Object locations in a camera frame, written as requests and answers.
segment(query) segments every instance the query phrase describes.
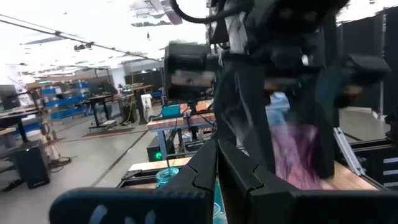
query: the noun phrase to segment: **white ceiling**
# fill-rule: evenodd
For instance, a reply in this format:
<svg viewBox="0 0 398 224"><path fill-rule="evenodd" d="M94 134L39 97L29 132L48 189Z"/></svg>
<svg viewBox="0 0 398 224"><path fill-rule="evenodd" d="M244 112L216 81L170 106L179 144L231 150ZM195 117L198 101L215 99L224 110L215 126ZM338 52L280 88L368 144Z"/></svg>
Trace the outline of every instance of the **white ceiling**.
<svg viewBox="0 0 398 224"><path fill-rule="evenodd" d="M206 16L205 0L178 0L180 7L193 16ZM130 52L159 55L159 49L170 40L205 42L205 26L183 22L173 26L133 27L138 15L162 15L164 8L159 0L2 0L0 14L41 25L103 45ZM31 63L38 65L74 64L86 61L94 65L122 54L93 47L92 50L75 52L78 44L71 40L59 40L44 44L21 45L34 40L52 37L20 27L0 23L0 63Z"/></svg>

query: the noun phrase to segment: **white container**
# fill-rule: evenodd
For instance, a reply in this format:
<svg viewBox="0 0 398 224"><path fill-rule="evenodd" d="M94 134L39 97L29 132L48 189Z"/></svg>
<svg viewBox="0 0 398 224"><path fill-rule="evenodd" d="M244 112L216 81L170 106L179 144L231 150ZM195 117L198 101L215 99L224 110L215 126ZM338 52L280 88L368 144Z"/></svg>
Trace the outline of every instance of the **white container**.
<svg viewBox="0 0 398 224"><path fill-rule="evenodd" d="M141 95L142 106L144 108L152 108L152 95L144 94Z"/></svg>

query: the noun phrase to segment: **ceiling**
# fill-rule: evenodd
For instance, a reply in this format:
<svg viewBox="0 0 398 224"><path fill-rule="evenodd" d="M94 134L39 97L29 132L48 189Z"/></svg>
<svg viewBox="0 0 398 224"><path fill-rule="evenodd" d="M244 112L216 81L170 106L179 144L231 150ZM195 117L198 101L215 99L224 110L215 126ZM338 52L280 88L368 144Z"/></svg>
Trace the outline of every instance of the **ceiling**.
<svg viewBox="0 0 398 224"><path fill-rule="evenodd" d="M178 0L193 16L206 16L205 0ZM205 42L205 26L183 22L160 0L3 0L0 14L73 34L102 45L160 58L170 40ZM59 65L112 66L137 57L0 23L0 63L26 63L23 70Z"/></svg>

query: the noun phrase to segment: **teal box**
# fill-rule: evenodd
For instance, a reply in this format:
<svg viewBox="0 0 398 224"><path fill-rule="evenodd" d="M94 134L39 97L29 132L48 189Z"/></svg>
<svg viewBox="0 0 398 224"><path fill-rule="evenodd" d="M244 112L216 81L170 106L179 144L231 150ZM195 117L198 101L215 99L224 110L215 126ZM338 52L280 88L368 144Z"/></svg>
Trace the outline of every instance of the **teal box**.
<svg viewBox="0 0 398 224"><path fill-rule="evenodd" d="M162 116L163 117L175 116L180 113L181 113L180 105L165 106L162 108Z"/></svg>

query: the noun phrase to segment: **floor mat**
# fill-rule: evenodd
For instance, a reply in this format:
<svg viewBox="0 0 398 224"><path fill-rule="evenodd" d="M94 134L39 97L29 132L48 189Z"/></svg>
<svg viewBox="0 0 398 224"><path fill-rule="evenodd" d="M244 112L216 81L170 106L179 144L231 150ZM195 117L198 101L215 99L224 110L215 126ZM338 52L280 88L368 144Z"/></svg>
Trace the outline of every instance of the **floor mat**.
<svg viewBox="0 0 398 224"><path fill-rule="evenodd" d="M103 137L110 137L110 136L117 136L121 134L130 134L134 128L123 128L123 129L114 129L114 130L107 130L107 131L100 131L100 132L91 132L84 136L82 139L93 139L93 138L103 138Z"/></svg>

